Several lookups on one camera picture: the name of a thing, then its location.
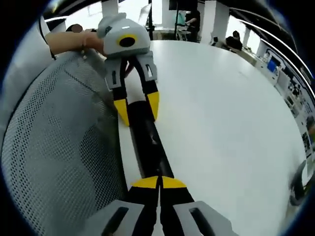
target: gray mesh fabric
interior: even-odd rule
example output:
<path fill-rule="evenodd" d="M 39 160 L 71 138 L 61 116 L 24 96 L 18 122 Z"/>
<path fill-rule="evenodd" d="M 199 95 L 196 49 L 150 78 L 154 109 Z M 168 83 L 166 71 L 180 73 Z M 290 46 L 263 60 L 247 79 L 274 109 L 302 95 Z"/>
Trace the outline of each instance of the gray mesh fabric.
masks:
<path fill-rule="evenodd" d="M 43 71 L 4 137 L 5 183 L 39 235 L 75 235 L 126 192 L 117 113 L 104 102 L 107 86 L 96 72 L 102 63 L 89 56 L 92 63 L 67 53 Z"/>

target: white table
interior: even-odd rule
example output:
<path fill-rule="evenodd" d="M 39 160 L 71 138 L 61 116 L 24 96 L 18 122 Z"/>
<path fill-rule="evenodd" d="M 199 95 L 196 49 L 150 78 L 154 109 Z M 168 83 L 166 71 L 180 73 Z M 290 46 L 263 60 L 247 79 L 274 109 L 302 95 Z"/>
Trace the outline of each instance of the white table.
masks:
<path fill-rule="evenodd" d="M 283 98 L 229 51 L 183 41 L 153 41 L 152 51 L 160 92 L 156 127 L 175 177 L 196 201 L 228 218 L 240 236 L 276 235 L 290 178 L 306 158 Z M 135 71 L 126 87 L 129 102 L 144 98 Z M 130 186 L 141 177 L 121 120 L 119 133 Z"/>

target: gray gripper housing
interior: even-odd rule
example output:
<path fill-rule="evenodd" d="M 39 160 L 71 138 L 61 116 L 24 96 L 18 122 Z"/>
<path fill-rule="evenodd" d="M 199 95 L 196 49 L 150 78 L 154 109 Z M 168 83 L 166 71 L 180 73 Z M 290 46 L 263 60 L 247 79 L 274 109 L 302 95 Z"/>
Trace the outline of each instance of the gray gripper housing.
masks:
<path fill-rule="evenodd" d="M 202 201 L 174 205 L 174 209 L 185 236 L 238 236 L 228 219 Z"/>
<path fill-rule="evenodd" d="M 115 200 L 86 220 L 79 236 L 109 235 L 132 236 L 133 230 L 143 209 L 143 205 Z"/>

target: human arm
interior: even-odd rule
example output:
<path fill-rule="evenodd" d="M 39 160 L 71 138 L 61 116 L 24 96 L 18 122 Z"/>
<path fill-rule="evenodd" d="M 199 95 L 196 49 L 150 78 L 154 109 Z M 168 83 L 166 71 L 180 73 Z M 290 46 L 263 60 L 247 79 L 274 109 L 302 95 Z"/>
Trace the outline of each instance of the human arm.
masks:
<path fill-rule="evenodd" d="M 197 21 L 197 18 L 192 18 L 192 19 L 190 19 L 189 21 L 186 21 L 186 24 L 187 25 L 190 25 L 191 23 L 194 23 L 194 22 L 196 22 Z"/>
<path fill-rule="evenodd" d="M 97 37 L 96 32 L 51 32 L 45 36 L 45 39 L 54 55 L 83 48 L 92 48 L 104 55 L 103 40 Z"/>

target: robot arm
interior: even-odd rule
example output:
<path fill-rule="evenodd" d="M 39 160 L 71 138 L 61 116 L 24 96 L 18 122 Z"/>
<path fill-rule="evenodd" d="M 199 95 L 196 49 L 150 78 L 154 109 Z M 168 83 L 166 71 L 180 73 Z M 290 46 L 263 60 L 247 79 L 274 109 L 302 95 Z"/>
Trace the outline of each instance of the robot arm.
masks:
<path fill-rule="evenodd" d="M 150 51 L 150 38 L 144 27 L 130 19 L 125 13 L 104 17 L 98 25 L 98 37 L 104 41 L 104 53 L 107 60 L 106 81 L 113 91 L 114 105 L 124 123 L 129 126 L 128 102 L 125 87 L 127 62 L 137 70 L 143 93 L 151 107 L 153 119 L 158 117 L 159 93 L 155 81 L 157 68 Z"/>

